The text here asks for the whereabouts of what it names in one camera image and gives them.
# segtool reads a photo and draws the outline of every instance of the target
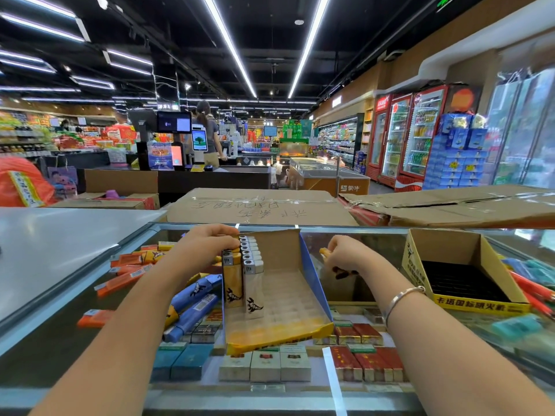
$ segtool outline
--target beverage fridge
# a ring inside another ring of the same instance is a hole
[[[368,163],[366,164],[366,176],[369,176],[372,181],[378,181],[378,176],[380,175],[384,135],[389,124],[390,101],[391,95],[380,97],[376,100],[374,107],[371,146],[369,148]]]
[[[440,86],[420,92],[414,97],[411,125],[395,183],[396,192],[422,189],[428,155],[445,107],[447,89],[447,86]]]
[[[378,181],[395,187],[403,154],[413,95],[401,96],[391,101],[387,137],[382,146],[381,169]]]
[[[480,184],[555,188],[555,68],[505,75],[488,117]]]

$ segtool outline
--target black ceiling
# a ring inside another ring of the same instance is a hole
[[[108,10],[102,10],[97,0],[45,1],[73,11],[83,20],[92,42],[73,42],[0,18],[3,49],[40,57],[57,69],[52,75],[0,64],[4,72],[0,85],[75,88],[78,86],[69,79],[73,73],[109,80],[116,86],[115,92],[80,87],[82,93],[78,96],[154,96],[151,76],[107,63],[102,51],[112,48],[146,59],[151,58],[152,51],[171,53],[180,78],[192,84],[189,97],[252,99],[203,0],[109,0]],[[285,101],[318,0],[214,1],[259,99]],[[438,0],[330,0],[291,100],[316,102],[325,98],[340,83],[375,64],[383,51],[411,48],[479,1],[454,0],[437,12]],[[21,0],[0,0],[0,11],[81,36],[73,19]],[[295,25],[297,19],[305,20],[304,25]],[[72,72],[68,73],[64,65]],[[312,105],[296,107],[309,109]]]

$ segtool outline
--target yellow cardboard box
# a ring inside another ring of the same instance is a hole
[[[473,265],[492,279],[510,302],[436,294],[430,286],[422,261]],[[408,274],[408,279],[415,286],[424,286],[428,297],[442,308],[498,315],[519,315],[530,312],[530,304],[521,289],[486,238],[479,233],[410,229],[407,234],[402,267]]]

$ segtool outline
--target woman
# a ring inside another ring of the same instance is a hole
[[[218,136],[218,124],[214,120],[208,118],[210,114],[210,104],[204,100],[197,104],[197,117],[193,119],[193,124],[201,124],[206,129],[206,143],[208,151],[204,153],[204,164],[212,165],[214,169],[220,167],[218,154],[220,159],[227,161],[227,156],[223,152]]]
[[[172,296],[222,250],[238,248],[232,237],[238,233],[232,226],[207,224],[181,238],[30,415],[140,415]],[[389,261],[353,238],[335,236],[329,249],[326,266],[357,271],[382,312],[413,287]],[[531,380],[424,294],[403,296],[389,314],[387,331],[429,416],[555,414]]]

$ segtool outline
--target bangle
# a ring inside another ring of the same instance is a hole
[[[385,324],[385,326],[387,326],[387,319],[389,318],[389,315],[391,314],[391,311],[393,311],[393,308],[395,308],[395,306],[399,303],[399,301],[401,299],[403,299],[403,297],[405,297],[406,295],[408,295],[412,292],[421,292],[421,293],[425,294],[426,293],[426,288],[424,286],[411,287],[410,289],[407,289],[406,291],[401,292],[395,298],[393,298],[391,300],[391,303],[389,304],[389,307],[387,307],[387,309],[384,312],[384,324]]]

